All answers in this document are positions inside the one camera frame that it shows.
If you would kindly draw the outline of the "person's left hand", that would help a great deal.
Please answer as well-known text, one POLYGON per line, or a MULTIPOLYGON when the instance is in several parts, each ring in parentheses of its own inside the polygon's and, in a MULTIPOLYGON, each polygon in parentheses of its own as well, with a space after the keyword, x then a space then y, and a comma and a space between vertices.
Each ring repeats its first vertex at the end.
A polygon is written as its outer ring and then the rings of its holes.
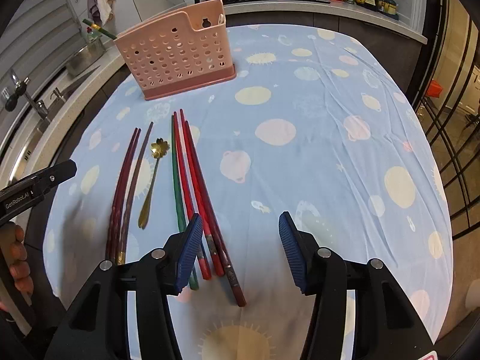
POLYGON ((28 252, 24 246, 24 229, 13 222, 6 223, 2 230, 13 230, 15 239, 10 243, 8 249, 12 258, 8 264, 9 271, 15 282, 16 288, 27 297, 31 297, 34 289, 31 270, 27 262, 28 252))

